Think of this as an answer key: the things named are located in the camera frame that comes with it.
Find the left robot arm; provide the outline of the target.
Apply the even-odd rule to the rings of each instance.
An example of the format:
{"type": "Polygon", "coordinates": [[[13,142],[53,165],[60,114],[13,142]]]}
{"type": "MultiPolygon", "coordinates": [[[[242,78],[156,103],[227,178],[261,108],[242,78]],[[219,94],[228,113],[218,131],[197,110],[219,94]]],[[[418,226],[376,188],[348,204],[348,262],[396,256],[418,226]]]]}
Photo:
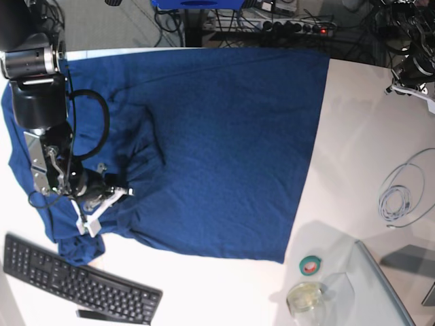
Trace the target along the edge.
{"type": "Polygon", "coordinates": [[[373,1],[369,31],[386,50],[403,57],[392,68],[394,81],[418,89],[434,81],[434,3],[373,1]]]}

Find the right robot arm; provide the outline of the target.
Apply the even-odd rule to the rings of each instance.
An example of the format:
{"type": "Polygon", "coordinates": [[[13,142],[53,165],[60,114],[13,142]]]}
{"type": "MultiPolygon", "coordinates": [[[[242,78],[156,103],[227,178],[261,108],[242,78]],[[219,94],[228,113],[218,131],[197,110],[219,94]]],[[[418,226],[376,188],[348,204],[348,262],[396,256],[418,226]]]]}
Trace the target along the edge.
{"type": "Polygon", "coordinates": [[[25,130],[36,192],[65,196],[91,210],[131,194],[103,171],[82,162],[102,150],[109,135],[109,108],[93,90],[75,90],[69,75],[63,15],[47,1],[1,2],[1,72],[12,91],[15,121],[25,130]],[[94,149],[73,152],[75,98],[87,96],[102,110],[103,131],[94,149]]]}

